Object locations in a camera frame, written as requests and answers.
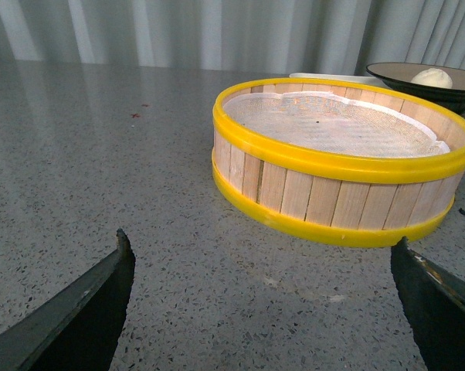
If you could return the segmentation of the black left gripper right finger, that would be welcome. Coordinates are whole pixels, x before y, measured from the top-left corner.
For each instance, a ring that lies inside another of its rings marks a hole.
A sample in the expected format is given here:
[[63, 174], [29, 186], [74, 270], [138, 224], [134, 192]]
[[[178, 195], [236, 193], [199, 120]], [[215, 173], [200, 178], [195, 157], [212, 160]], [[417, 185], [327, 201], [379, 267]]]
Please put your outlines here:
[[465, 370], [465, 281], [414, 250], [403, 237], [391, 249], [391, 272], [429, 370]]

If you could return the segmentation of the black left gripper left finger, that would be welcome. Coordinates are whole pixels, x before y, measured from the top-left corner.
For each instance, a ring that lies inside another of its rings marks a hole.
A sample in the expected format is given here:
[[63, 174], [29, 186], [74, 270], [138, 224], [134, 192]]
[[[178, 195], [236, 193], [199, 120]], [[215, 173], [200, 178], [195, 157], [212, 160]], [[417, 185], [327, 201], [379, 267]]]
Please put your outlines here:
[[108, 370], [127, 316], [135, 255], [117, 248], [0, 334], [0, 370]]

